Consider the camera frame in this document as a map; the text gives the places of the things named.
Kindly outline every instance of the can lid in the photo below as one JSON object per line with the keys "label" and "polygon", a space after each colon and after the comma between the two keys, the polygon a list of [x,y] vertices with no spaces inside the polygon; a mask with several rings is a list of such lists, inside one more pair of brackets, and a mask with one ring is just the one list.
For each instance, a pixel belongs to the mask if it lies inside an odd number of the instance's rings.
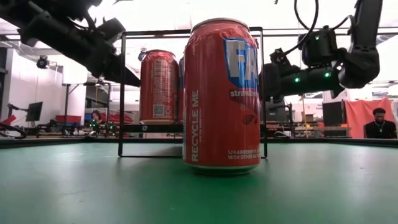
{"label": "can lid", "polygon": [[237,22],[240,23],[242,25],[244,25],[248,30],[250,30],[249,26],[247,24],[245,24],[244,22],[237,20],[237,19],[231,19],[231,18],[224,18],[224,17],[220,17],[220,18],[214,18],[214,19],[207,19],[205,21],[199,22],[198,24],[196,24],[194,27],[192,27],[191,33],[198,27],[202,26],[203,24],[209,23],[209,22],[214,22],[214,21],[232,21],[232,22]]}
{"label": "can lid", "polygon": [[149,52],[165,52],[165,53],[172,54],[175,57],[175,54],[173,52],[169,52],[167,50],[154,49],[154,50],[148,50],[146,53],[148,54]]}

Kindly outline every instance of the soda can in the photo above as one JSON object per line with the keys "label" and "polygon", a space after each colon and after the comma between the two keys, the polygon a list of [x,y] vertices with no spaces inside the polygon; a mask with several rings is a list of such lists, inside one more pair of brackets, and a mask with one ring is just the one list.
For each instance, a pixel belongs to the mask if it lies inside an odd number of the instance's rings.
{"label": "soda can", "polygon": [[178,64],[165,50],[150,50],[141,62],[140,123],[173,124],[177,120]]}
{"label": "soda can", "polygon": [[178,63],[178,123],[183,123],[184,112],[184,57]]}
{"label": "soda can", "polygon": [[185,47],[183,157],[195,172],[246,174],[260,163],[257,45],[234,19],[196,25]]}

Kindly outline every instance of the person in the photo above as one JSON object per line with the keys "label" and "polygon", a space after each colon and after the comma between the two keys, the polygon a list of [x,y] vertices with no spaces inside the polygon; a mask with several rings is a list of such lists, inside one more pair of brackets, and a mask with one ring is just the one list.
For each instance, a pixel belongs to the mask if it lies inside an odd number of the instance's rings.
{"label": "person", "polygon": [[383,108],[373,110],[374,121],[365,125],[366,138],[374,139],[396,139],[397,128],[392,121],[384,119],[386,111]]}
{"label": "person", "polygon": [[91,113],[91,118],[94,119],[97,124],[102,124],[101,113],[98,110],[94,110]]}

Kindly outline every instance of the man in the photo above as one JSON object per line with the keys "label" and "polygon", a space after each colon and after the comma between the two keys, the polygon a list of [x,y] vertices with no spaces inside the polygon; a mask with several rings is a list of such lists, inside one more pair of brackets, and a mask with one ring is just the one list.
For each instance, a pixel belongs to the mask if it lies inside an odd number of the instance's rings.
{"label": "man", "polygon": [[383,108],[373,110],[374,121],[365,125],[366,138],[374,139],[396,139],[396,124],[392,121],[386,121],[384,115],[386,111]]}

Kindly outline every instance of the black shirt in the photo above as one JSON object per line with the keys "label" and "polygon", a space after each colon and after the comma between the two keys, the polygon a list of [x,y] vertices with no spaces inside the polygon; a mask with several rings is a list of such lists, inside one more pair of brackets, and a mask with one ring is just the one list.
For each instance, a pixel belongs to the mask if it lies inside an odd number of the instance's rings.
{"label": "black shirt", "polygon": [[396,139],[396,124],[392,121],[384,121],[384,124],[376,124],[374,121],[365,125],[366,138]]}

